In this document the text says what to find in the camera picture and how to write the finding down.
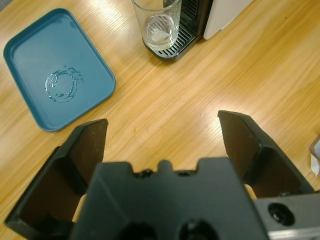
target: screw hole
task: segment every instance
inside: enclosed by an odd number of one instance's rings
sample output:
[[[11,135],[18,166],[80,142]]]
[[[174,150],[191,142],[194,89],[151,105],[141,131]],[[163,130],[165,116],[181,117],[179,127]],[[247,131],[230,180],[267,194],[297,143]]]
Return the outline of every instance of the screw hole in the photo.
[[[149,178],[149,177],[151,177],[152,174],[154,174],[154,171],[152,171],[151,169],[146,169],[146,170],[143,170],[143,171],[141,171],[141,172],[135,173],[134,175],[135,175],[137,178],[144,179],[144,178]]]
[[[177,171],[178,176],[180,177],[189,177],[193,175],[194,173],[191,171]]]
[[[286,205],[271,203],[268,211],[271,217],[283,226],[292,226],[295,223],[295,216]]]
[[[205,221],[190,220],[182,226],[179,240],[219,240],[219,238]]]

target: clear glass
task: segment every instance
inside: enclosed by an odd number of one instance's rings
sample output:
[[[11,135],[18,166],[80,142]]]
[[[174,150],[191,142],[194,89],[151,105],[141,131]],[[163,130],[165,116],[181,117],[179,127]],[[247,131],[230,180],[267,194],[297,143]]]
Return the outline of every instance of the clear glass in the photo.
[[[144,43],[154,51],[170,48],[178,38],[182,0],[131,0]]]

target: wood grain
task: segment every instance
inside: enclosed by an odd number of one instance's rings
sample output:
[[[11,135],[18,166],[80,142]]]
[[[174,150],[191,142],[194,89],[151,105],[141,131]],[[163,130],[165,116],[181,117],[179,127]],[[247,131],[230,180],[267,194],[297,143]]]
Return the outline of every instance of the wood grain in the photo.
[[[248,114],[315,189],[309,146],[320,135],[320,1],[255,0],[227,28],[168,64],[148,52],[129,0],[14,0],[0,49],[53,8],[69,9],[116,77],[114,95],[58,132],[33,120],[0,58],[0,222],[46,158],[84,122],[107,118],[104,161],[193,169],[225,156],[218,110]],[[22,239],[0,225],[0,238]]]

